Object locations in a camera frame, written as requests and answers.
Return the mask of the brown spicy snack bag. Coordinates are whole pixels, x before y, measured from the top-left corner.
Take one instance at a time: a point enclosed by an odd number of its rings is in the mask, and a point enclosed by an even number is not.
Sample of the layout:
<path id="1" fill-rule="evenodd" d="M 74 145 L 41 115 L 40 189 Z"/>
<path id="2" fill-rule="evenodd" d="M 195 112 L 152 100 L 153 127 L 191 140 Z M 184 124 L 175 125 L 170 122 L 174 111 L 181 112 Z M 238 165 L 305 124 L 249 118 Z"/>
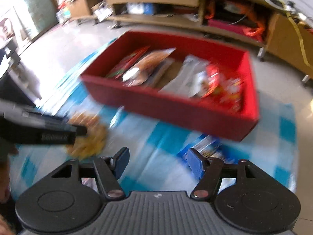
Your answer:
<path id="1" fill-rule="evenodd" d="M 168 48 L 148 53 L 122 75 L 122 82 L 127 87 L 154 87 L 174 62 L 170 55 L 175 50 Z"/>

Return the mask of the white duck snack packet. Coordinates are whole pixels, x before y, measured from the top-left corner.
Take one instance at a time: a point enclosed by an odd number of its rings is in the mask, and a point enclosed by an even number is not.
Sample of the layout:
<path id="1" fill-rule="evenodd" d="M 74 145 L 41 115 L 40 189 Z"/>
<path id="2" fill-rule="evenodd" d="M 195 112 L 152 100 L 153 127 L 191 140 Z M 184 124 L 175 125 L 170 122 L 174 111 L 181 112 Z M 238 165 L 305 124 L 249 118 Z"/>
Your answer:
<path id="1" fill-rule="evenodd" d="M 194 55 L 187 55 L 178 75 L 159 92 L 169 93 L 184 98 L 190 97 L 194 76 L 205 71 L 206 66 L 210 65 L 210 63 L 210 61 Z"/>

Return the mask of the blue white cardboard box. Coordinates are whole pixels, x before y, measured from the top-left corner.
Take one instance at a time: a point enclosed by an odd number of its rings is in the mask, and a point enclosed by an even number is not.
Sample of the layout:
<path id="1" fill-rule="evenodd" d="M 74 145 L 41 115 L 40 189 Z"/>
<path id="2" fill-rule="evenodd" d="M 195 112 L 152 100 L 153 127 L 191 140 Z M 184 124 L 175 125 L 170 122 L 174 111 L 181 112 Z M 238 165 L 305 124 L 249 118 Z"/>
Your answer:
<path id="1" fill-rule="evenodd" d="M 156 9 L 152 3 L 127 3 L 128 14 L 154 15 Z"/>

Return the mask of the waffle snack clear package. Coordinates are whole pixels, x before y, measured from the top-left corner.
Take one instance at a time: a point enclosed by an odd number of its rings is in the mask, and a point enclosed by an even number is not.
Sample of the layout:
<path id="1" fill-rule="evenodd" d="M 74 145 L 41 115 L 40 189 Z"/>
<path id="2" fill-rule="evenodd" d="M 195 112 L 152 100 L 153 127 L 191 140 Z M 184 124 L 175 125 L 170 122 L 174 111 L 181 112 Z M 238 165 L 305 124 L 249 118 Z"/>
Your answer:
<path id="1" fill-rule="evenodd" d="M 99 155 L 104 149 L 109 133 L 100 116 L 87 112 L 75 112 L 69 119 L 70 124 L 85 126 L 86 136 L 77 136 L 74 145 L 66 145 L 67 154 L 71 158 L 83 160 Z"/>

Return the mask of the orange plastic bag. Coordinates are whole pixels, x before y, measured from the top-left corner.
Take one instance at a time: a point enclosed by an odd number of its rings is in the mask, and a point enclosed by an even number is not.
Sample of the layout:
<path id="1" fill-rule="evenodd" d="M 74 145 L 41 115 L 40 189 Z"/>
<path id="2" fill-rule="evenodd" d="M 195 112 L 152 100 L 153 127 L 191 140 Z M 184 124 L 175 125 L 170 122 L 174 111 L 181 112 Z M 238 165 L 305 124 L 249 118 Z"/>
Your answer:
<path id="1" fill-rule="evenodd" d="M 204 13 L 207 25 L 264 41 L 266 19 L 258 16 L 252 3 L 230 0 L 210 0 Z"/>

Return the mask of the blue candy packet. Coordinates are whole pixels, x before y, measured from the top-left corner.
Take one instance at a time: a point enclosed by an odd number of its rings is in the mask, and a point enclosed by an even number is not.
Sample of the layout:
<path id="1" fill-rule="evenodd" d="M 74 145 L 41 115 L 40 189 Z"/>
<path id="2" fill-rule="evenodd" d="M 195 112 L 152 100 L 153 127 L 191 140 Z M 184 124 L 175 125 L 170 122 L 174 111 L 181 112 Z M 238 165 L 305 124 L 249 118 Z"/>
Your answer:
<path id="1" fill-rule="evenodd" d="M 181 158 L 184 163 L 187 163 L 187 152 L 189 149 L 194 148 L 203 157 L 207 158 L 215 154 L 221 146 L 222 143 L 217 137 L 201 134 L 198 138 L 183 147 L 178 152 L 177 157 Z"/>

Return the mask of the red orange snack packet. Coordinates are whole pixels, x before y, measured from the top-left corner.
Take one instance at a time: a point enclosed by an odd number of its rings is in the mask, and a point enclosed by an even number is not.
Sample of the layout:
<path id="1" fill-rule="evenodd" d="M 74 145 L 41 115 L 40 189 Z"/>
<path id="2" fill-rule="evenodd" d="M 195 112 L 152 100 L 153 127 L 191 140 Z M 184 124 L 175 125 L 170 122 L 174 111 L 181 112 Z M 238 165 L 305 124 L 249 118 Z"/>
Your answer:
<path id="1" fill-rule="evenodd" d="M 238 112 L 241 109 L 243 81 L 240 77 L 228 78 L 217 65 L 207 65 L 200 82 L 200 97 L 221 108 Z"/>

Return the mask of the wooden tv cabinet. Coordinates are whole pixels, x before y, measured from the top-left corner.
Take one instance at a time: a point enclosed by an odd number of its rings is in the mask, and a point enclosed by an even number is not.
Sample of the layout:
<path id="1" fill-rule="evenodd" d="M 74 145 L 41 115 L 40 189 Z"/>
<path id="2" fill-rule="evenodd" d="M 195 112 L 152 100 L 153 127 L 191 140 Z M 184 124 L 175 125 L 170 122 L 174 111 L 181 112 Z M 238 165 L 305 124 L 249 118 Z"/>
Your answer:
<path id="1" fill-rule="evenodd" d="M 108 19 L 116 25 L 137 23 L 182 28 L 209 36 L 234 39 L 259 47 L 258 57 L 272 54 L 312 78 L 312 20 L 292 2 L 284 0 L 230 0 L 252 3 L 258 16 L 266 19 L 264 41 L 258 42 L 234 32 L 211 27 L 204 19 L 210 0 L 67 0 L 75 21 Z M 128 14 L 127 3 L 152 3 L 154 15 Z"/>

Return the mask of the red spicy strip packet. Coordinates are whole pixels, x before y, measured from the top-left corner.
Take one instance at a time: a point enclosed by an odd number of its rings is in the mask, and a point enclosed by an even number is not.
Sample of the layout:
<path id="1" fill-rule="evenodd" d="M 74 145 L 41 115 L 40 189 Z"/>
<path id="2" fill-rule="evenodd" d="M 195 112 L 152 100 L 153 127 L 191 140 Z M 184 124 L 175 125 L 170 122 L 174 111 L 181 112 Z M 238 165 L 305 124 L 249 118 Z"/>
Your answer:
<path id="1" fill-rule="evenodd" d="M 113 69 L 110 70 L 105 78 L 119 80 L 124 73 L 148 51 L 149 48 L 150 46 L 141 47 L 124 57 Z"/>

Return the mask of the blue white checkered tablecloth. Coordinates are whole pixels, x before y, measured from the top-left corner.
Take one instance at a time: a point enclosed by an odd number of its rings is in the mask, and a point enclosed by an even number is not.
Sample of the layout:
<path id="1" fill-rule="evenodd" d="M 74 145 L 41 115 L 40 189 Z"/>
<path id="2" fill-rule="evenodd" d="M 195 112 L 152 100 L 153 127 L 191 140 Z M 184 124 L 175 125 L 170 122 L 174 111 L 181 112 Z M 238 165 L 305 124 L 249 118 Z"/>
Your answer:
<path id="1" fill-rule="evenodd" d="M 113 155 L 121 147 L 130 150 L 130 162 L 120 178 L 126 191 L 185 190 L 191 192 L 196 179 L 179 156 L 204 135 L 153 118 L 119 111 L 96 103 L 86 88 L 69 74 L 71 88 L 60 102 L 49 101 L 42 110 L 58 114 L 90 111 L 109 125 L 109 137 L 102 155 Z M 296 116 L 292 105 L 257 92 L 260 119 L 240 142 L 221 140 L 221 152 L 228 161 L 248 159 L 288 189 L 295 191 L 299 166 Z M 64 146 L 21 146 L 11 159 L 11 194 L 22 192 L 69 159 Z"/>

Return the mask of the red cardboard box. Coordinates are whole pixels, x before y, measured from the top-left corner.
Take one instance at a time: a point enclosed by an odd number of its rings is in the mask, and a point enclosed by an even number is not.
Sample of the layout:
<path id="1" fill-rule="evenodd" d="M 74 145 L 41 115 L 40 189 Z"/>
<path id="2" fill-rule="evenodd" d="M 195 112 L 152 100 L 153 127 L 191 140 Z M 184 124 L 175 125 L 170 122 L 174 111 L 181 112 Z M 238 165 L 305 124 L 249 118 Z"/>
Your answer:
<path id="1" fill-rule="evenodd" d="M 152 88 L 126 87 L 107 74 L 125 56 L 141 47 L 150 50 L 173 48 L 172 57 L 183 61 L 194 55 L 219 65 L 229 76 L 243 80 L 242 105 L 231 112 L 216 103 L 181 98 Z M 243 140 L 259 121 L 259 101 L 254 72 L 247 50 L 200 37 L 170 32 L 128 31 L 110 44 L 81 74 L 92 98 L 102 104 L 163 120 L 217 137 Z"/>

